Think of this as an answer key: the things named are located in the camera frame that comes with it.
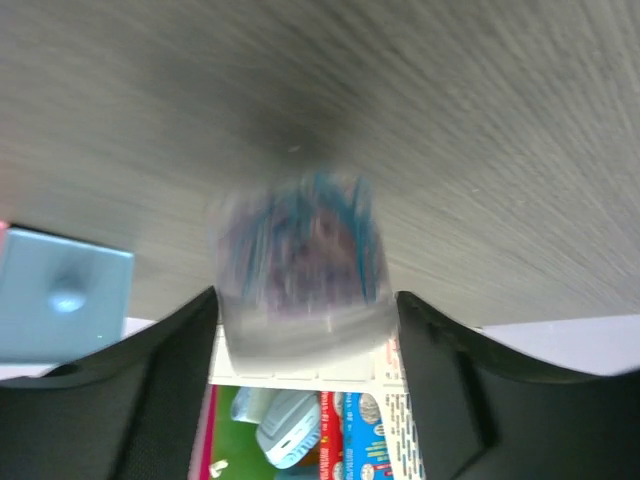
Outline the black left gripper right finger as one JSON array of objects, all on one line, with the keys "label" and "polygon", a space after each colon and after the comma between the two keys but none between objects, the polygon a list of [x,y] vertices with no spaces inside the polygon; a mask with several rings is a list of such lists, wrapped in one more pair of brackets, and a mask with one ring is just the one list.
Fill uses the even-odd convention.
[{"label": "black left gripper right finger", "polygon": [[462,325],[411,292],[399,292],[396,303],[427,478],[638,478],[638,371],[567,369]]}]

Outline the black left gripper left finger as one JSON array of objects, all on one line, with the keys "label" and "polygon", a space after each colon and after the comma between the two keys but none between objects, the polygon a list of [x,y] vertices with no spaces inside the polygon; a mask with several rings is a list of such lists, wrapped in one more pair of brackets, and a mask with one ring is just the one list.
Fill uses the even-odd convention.
[{"label": "black left gripper left finger", "polygon": [[2,478],[188,478],[217,320],[208,288],[119,343],[2,381]]}]

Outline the clear jar of paper clips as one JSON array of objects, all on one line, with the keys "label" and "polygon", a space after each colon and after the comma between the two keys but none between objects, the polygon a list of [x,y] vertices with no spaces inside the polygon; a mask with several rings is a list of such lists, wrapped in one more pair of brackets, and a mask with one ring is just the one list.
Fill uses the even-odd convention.
[{"label": "clear jar of paper clips", "polygon": [[398,313],[373,192],[318,172],[226,193],[207,212],[226,348],[243,375],[368,352]]}]

